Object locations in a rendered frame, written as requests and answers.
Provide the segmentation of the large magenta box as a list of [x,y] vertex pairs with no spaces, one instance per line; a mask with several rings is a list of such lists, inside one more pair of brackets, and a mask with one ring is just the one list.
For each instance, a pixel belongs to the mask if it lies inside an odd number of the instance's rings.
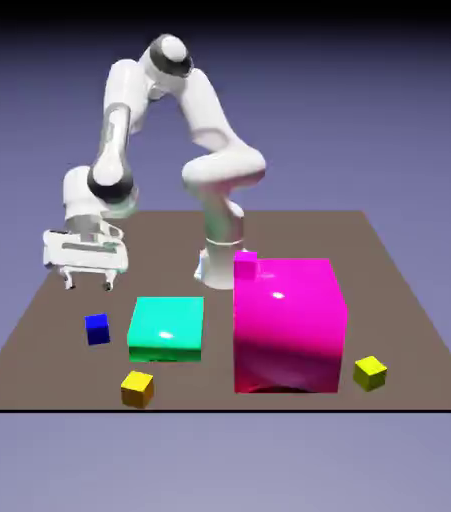
[[257,259],[234,278],[234,391],[337,392],[348,309],[331,262]]

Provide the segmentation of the small blue cube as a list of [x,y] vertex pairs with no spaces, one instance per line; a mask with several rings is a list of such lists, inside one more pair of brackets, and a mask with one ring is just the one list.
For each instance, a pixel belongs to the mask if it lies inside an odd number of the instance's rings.
[[109,321],[106,313],[86,316],[85,329],[89,346],[110,342]]

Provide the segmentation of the small magenta cube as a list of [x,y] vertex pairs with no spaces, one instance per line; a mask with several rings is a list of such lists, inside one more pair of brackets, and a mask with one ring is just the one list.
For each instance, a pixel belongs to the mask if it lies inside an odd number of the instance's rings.
[[257,273],[257,253],[247,250],[237,251],[234,255],[234,278],[253,280]]

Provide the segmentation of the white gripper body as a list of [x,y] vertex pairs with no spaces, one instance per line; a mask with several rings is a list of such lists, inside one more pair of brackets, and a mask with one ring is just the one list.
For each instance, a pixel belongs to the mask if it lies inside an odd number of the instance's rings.
[[128,269],[126,246],[116,237],[93,233],[91,240],[82,240],[78,233],[46,230],[43,244],[43,263],[48,266],[117,272]]

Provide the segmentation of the large teal box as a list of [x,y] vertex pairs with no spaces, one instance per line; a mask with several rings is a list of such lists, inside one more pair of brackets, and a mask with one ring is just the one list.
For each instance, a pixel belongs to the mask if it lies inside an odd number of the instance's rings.
[[131,362],[198,362],[203,297],[138,297],[127,333]]

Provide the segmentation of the small yellow cube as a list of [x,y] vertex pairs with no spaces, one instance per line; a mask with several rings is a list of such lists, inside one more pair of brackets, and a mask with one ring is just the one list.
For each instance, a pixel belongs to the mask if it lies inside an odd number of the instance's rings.
[[354,363],[353,380],[366,392],[385,384],[388,368],[375,356],[367,356]]
[[144,409],[154,395],[154,377],[140,371],[131,371],[122,381],[120,391],[124,405]]

